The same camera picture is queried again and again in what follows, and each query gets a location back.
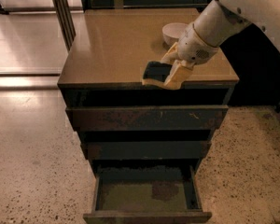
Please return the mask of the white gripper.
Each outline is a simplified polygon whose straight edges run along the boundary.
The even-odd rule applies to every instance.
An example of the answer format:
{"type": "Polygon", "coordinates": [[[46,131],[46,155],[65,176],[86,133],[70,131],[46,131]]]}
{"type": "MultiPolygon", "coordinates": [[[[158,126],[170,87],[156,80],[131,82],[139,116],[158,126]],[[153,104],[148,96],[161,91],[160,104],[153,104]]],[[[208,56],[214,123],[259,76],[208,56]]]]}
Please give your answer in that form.
{"type": "Polygon", "coordinates": [[[166,90],[179,90],[182,83],[192,75],[195,64],[207,63],[217,52],[218,47],[208,45],[198,36],[192,22],[179,37],[178,42],[174,43],[161,58],[161,63],[172,66],[165,81],[142,78],[142,84],[166,90]]]}

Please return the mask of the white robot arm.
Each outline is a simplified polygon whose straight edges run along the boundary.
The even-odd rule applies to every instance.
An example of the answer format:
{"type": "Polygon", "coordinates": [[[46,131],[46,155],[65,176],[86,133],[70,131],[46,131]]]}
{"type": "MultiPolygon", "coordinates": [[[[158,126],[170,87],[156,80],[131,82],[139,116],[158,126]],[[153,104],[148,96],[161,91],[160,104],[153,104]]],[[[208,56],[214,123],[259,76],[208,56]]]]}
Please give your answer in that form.
{"type": "Polygon", "coordinates": [[[195,66],[207,63],[219,46],[256,25],[280,53],[280,0],[213,0],[158,62],[147,64],[144,85],[178,90],[195,66]]]}

